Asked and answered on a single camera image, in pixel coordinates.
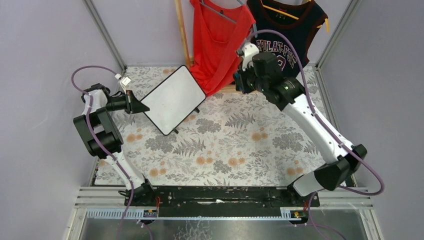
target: basketball jersey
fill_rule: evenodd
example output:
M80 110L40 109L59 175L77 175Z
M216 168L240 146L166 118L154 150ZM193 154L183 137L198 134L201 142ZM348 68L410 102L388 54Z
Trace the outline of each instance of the basketball jersey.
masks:
M261 0L247 0L247 5L256 20L257 30L271 29L282 33L293 44L302 66L309 63L309 46L319 28L328 18L314 1L302 5L288 5L274 0L262 0L265 6L286 12L299 19L283 15L262 6ZM276 57L284 77L296 77L300 72L297 60L284 41L273 33L261 33L251 41L260 52L272 52Z
M249 35L255 22L246 5L227 9L203 0L208 7L222 13L235 23L190 0L194 7L193 53L194 65L190 72L207 96L230 84L240 59L236 50Z

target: white wall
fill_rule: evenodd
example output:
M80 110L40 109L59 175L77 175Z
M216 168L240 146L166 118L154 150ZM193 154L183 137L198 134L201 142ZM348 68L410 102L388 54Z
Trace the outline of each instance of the white wall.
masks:
M424 1L362 1L322 69L343 135L386 190L373 197L386 240L423 239ZM362 166L361 185L377 190Z
M81 0L0 0L0 239L62 237L94 165L72 122L84 104L71 73L93 64L118 70ZM77 75L83 88L113 79Z
M224 8L236 8L236 0L213 0ZM301 0L278 0L299 5ZM184 53L173 0L93 0L113 42L127 65L179 65ZM308 57L316 63L329 42L350 0L318 0L327 13L330 32L320 29ZM181 0L190 55L193 55L193 14L190 0Z

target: floral tablecloth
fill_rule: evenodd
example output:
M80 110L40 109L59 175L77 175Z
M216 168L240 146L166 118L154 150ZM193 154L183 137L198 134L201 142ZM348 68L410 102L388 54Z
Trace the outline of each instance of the floral tablecloth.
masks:
M128 89L141 99L175 69L129 67ZM324 114L310 66L305 74L312 100ZM124 153L153 185L286 186L324 163L297 123L261 93L216 93L199 109L177 127L179 134L168 136L142 113L113 115ZM94 184L123 182L100 160Z

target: black frame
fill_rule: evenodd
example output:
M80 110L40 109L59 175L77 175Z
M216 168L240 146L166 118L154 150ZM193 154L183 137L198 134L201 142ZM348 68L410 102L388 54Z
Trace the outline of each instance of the black frame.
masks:
M206 93L205 91L203 91L202 87L199 85L199 83L196 81L195 77L193 76L192 72L190 72L189 68L186 65L181 65L179 66L175 71L173 71L173 73L171 73L169 76L167 76L162 82L160 82L156 87L154 87L149 93L146 94L146 96L144 96L141 100L143 101L143 99L145 99L149 94L151 94L155 89L157 89L161 84L163 84L169 77L171 77L176 71L178 71L178 69L185 67L188 72L190 73L190 75L193 77L194 81L196 82L196 84L199 86L199 88L201 89L201 91L204 94L204 99L199 103L199 105L197 105L193 111L191 111L187 116L185 116L176 126L174 129L176 129L188 116L190 116L190 114L192 114L196 108L198 108L205 100L206 100ZM168 136L170 135L173 131L171 131L168 134L165 134L164 132L162 132L162 130L150 119L150 117L146 114L146 112L144 112L144 115L150 120L150 122L160 131L160 133L162 133L164 136Z

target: red shirt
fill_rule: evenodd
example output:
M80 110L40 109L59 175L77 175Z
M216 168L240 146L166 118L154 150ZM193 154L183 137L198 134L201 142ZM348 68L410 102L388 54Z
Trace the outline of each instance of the red shirt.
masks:
M234 81L233 74L240 63L236 50L249 35L255 19L246 5L227 9L203 0L204 4L236 22L233 23L201 5L200 1L190 0L194 7L194 65L190 72L210 96Z

